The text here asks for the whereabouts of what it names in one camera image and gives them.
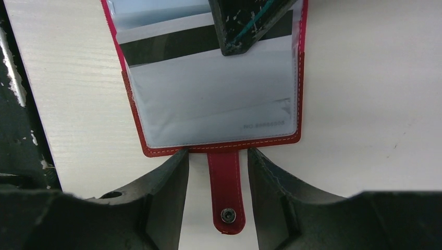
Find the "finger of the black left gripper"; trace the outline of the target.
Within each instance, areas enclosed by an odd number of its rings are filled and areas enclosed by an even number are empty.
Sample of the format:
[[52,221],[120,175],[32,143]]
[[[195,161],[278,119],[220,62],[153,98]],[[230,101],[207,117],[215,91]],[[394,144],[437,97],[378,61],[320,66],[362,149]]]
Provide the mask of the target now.
[[292,33],[299,1],[209,1],[220,50],[224,56],[246,53],[256,42]]

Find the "white card gold stripe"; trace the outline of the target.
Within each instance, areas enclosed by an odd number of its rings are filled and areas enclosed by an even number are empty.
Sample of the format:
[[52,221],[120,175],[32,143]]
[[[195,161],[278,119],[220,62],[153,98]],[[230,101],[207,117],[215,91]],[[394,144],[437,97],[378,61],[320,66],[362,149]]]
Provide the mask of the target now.
[[299,10],[288,11],[252,48],[224,56],[211,14],[121,31],[142,130],[151,148],[293,134],[292,39]]

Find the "red leather card holder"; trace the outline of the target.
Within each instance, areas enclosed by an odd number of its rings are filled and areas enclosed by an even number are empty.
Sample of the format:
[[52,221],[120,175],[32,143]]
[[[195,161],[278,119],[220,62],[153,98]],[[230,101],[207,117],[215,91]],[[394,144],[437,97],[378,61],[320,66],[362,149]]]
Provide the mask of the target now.
[[151,148],[144,137],[135,95],[128,75],[128,66],[116,36],[119,32],[147,26],[168,20],[175,20],[200,14],[211,14],[209,1],[102,1],[103,12],[109,27],[121,74],[129,98],[142,150],[147,157],[172,155],[182,148],[192,153],[207,155],[211,184],[213,223],[223,234],[238,234],[245,226],[245,212],[242,201],[239,152],[251,147],[274,146],[296,143],[301,137],[305,26],[308,2],[299,1],[300,19],[296,25],[297,35],[292,39],[292,56],[295,62],[296,79],[296,125],[293,134],[263,139],[242,140],[202,145]]

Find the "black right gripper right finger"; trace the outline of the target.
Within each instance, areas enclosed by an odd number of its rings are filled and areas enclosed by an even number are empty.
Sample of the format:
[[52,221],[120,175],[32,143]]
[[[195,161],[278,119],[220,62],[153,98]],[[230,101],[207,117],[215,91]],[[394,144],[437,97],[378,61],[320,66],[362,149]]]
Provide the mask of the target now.
[[441,249],[440,191],[349,198],[291,175],[256,148],[248,175],[259,249]]

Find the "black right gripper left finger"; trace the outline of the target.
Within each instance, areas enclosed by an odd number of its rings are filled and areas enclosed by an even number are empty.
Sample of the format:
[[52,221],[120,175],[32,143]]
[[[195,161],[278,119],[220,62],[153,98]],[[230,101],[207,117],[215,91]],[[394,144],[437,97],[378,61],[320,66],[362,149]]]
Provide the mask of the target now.
[[100,198],[1,174],[1,249],[177,249],[189,176],[182,149]]

